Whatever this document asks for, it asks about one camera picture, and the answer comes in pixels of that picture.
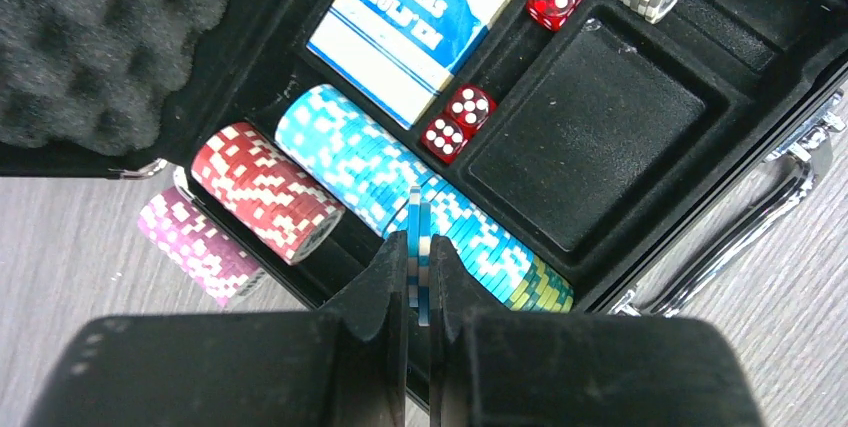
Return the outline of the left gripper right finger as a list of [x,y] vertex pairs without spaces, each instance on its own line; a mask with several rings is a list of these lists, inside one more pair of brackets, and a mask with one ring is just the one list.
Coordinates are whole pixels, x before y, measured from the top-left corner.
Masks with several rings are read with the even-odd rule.
[[434,426],[760,426],[737,356],[696,319],[514,312],[432,240]]

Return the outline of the light blue chip stack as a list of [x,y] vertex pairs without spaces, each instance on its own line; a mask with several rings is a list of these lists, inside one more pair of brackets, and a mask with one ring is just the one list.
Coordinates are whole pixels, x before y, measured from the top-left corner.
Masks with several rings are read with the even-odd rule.
[[421,187],[410,190],[407,218],[407,284],[409,306],[417,310],[418,325],[430,326],[431,206]]

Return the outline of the light blue chip row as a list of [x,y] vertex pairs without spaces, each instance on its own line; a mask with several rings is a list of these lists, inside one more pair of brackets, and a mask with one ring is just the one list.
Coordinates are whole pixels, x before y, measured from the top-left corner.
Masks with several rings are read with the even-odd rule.
[[335,87],[293,102],[275,144],[382,238],[449,238],[466,270],[506,307],[568,312],[570,283]]

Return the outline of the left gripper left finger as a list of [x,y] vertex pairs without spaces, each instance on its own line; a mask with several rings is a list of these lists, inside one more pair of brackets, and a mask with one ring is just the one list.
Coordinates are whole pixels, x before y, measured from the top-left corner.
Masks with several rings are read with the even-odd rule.
[[407,237],[316,311],[112,316],[67,344],[30,426],[401,426]]

